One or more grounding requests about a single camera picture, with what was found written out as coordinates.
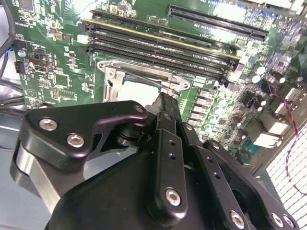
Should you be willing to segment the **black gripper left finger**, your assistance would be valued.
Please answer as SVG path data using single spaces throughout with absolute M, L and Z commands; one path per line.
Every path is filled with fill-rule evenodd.
M 41 198 L 52 215 L 72 188 L 133 154 L 150 153 L 150 214 L 184 218 L 187 188 L 173 100 L 161 93 L 148 107 L 121 101 L 30 110 L 23 117 L 11 177 Z

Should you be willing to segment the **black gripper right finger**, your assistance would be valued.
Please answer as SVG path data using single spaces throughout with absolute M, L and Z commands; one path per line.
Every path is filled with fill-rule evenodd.
M 183 144 L 188 212 L 178 230 L 297 230 L 298 223 L 255 177 L 214 140 L 202 143 L 172 101 Z

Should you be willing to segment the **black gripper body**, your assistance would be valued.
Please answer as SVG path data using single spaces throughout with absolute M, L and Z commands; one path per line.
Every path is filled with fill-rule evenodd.
M 154 156 L 133 154 L 69 190 L 57 203 L 48 230 L 164 230 L 148 210 Z M 222 230 L 203 178 L 185 168 L 188 210 L 177 230 Z

